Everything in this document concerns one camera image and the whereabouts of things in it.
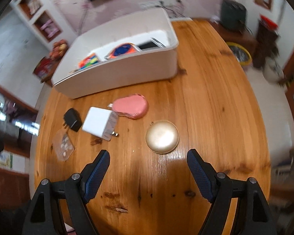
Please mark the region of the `gold round compact case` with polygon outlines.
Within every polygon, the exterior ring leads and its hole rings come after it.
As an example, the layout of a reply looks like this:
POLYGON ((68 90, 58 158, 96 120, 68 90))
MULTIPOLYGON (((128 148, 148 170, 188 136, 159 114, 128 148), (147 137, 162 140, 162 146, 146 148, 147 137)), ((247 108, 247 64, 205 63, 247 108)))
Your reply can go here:
POLYGON ((172 152, 178 146, 179 139, 178 128, 168 120, 152 122, 145 134, 147 146, 157 154, 172 152))

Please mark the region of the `multicolour Rubik's cube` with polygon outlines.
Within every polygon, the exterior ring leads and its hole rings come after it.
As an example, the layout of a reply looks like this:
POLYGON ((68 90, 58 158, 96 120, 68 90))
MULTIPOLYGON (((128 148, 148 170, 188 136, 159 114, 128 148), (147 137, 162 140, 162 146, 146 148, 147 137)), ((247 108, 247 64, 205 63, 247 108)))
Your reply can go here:
POLYGON ((96 55, 96 53, 92 53, 79 62, 78 69, 82 70, 87 67, 93 66, 99 62, 100 62, 100 60, 99 60, 98 56, 96 55))

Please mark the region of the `white power adapter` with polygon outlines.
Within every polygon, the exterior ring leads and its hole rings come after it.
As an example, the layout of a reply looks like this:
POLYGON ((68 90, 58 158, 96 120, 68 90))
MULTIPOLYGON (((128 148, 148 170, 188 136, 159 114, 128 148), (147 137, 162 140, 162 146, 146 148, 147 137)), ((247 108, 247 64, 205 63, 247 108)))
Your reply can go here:
POLYGON ((115 131, 118 121, 116 112, 104 108, 91 107, 87 113, 82 130, 100 139, 110 141, 112 136, 119 134, 115 131))

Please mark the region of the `clear plastic small box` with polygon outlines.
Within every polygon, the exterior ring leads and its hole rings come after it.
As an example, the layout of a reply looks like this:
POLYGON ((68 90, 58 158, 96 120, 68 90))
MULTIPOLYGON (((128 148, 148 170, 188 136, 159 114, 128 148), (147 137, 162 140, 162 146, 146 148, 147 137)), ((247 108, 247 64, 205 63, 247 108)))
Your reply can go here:
POLYGON ((66 129, 60 129, 56 132, 52 140, 52 147, 59 161, 67 161, 75 150, 66 129))

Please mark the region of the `fruit bowl with apples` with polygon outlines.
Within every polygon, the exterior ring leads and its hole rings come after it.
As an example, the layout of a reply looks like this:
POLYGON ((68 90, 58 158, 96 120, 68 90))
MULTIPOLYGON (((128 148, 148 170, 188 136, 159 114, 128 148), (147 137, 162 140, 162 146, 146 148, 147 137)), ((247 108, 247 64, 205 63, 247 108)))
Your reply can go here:
POLYGON ((49 53, 49 57, 52 60, 59 60, 63 58, 64 54, 67 52, 69 45, 65 39, 54 42, 53 49, 49 53))

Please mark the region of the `pink correction tape dispenser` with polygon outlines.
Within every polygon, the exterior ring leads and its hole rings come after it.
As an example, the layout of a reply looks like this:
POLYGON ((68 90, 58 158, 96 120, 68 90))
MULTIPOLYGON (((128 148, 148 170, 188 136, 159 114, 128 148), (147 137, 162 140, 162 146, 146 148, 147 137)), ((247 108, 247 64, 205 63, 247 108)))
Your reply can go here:
POLYGON ((114 111, 118 116, 136 120, 147 114, 149 104, 143 95, 132 94, 116 99, 108 105, 108 108, 114 111))

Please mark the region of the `white small bucket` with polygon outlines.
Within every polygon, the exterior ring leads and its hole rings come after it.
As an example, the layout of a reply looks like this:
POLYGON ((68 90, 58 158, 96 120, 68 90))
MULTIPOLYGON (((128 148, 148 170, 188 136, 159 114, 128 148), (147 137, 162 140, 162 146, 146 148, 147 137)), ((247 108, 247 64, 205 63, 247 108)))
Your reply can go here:
POLYGON ((267 57, 263 67, 263 77, 269 83, 277 83, 284 78, 282 68, 277 64, 275 59, 267 57))

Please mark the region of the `red round tin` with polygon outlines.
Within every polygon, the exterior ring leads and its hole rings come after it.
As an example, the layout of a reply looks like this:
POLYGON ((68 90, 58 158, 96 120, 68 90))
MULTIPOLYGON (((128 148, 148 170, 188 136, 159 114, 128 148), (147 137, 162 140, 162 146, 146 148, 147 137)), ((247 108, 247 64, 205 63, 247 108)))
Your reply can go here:
POLYGON ((43 57, 35 67, 33 74, 42 80, 51 73, 53 66, 54 61, 51 58, 43 57))

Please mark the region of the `white wall power strip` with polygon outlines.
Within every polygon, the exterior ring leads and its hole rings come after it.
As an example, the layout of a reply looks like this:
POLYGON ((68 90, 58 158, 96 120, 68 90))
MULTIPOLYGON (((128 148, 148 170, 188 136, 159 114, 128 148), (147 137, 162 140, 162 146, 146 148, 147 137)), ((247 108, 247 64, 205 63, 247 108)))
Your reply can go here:
POLYGON ((149 9, 152 7, 167 7, 169 9, 181 6, 181 0, 150 0, 145 2, 139 2, 140 9, 149 9))

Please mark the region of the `white plastic storage bin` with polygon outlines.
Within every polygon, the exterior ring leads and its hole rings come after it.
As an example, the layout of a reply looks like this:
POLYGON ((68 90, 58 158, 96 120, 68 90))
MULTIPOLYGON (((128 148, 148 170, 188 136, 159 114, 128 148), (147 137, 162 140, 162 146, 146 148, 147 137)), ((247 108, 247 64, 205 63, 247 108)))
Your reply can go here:
POLYGON ((70 45, 53 77, 53 87, 76 99, 89 94, 134 84, 173 78, 178 71, 175 34, 162 8, 139 11, 95 27, 70 45), (141 44, 155 38, 165 48, 141 50, 106 60, 104 57, 123 43, 141 44), (79 70, 81 60, 96 53, 100 62, 79 70))

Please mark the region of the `pink dumbbells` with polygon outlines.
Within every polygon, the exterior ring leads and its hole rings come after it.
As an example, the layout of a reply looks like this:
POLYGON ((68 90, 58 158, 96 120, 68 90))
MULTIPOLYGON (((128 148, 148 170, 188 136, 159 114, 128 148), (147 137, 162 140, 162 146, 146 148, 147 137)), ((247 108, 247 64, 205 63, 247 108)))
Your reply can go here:
POLYGON ((45 24, 40 27, 40 29, 46 33, 46 37, 48 39, 52 38, 60 31, 60 29, 56 26, 52 19, 49 19, 45 24))

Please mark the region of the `white children's digital camera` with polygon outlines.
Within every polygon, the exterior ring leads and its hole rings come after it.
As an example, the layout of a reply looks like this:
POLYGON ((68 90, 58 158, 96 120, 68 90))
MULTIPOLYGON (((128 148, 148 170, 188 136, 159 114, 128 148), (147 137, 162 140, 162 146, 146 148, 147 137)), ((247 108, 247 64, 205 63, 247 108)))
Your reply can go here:
POLYGON ((162 44, 155 38, 150 38, 150 40, 145 41, 141 44, 137 45, 140 50, 149 50, 149 49, 157 49, 157 48, 165 48, 165 45, 162 44))

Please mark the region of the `dark stand with red lid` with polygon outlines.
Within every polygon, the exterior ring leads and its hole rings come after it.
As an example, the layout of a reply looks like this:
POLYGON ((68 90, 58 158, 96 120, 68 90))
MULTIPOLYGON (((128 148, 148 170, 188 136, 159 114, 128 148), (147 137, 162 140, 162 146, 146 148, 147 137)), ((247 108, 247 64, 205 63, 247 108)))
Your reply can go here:
POLYGON ((253 67, 261 69, 266 57, 271 55, 279 38, 278 25, 264 15, 260 15, 258 31, 256 35, 257 46, 253 54, 253 67))

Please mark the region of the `wooden round table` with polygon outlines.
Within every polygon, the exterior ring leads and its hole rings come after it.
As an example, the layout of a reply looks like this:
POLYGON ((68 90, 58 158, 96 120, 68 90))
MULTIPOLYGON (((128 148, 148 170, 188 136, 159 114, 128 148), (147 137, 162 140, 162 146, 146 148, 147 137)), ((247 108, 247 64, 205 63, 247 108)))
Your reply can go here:
POLYGON ((262 114, 244 70, 221 36, 206 21, 179 21, 178 74, 157 81, 71 100, 52 90, 36 144, 34 182, 67 179, 105 149, 110 165, 87 208, 100 234, 197 234, 209 210, 190 173, 186 154, 200 156, 233 179, 255 177, 270 191, 270 155, 262 114), (69 132, 75 147, 65 162, 52 147, 64 113, 85 118, 91 107, 105 108, 117 98, 138 93, 148 101, 141 119, 118 120, 118 137, 97 143, 82 130, 69 132), (146 144, 152 122, 168 120, 179 131, 178 146, 157 154, 146 144))

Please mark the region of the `orange round tape measure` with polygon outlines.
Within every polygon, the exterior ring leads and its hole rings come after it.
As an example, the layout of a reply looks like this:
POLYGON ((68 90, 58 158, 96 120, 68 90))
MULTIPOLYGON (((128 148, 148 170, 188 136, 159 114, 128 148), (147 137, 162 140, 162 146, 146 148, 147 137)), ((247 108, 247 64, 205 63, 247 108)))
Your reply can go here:
POLYGON ((115 49, 113 49, 111 52, 109 52, 109 54, 107 54, 104 58, 106 60, 110 60, 110 59, 117 58, 122 55, 133 54, 136 52, 141 52, 141 49, 139 49, 139 47, 137 47, 137 45, 127 42, 127 43, 123 43, 123 44, 117 46, 115 49))

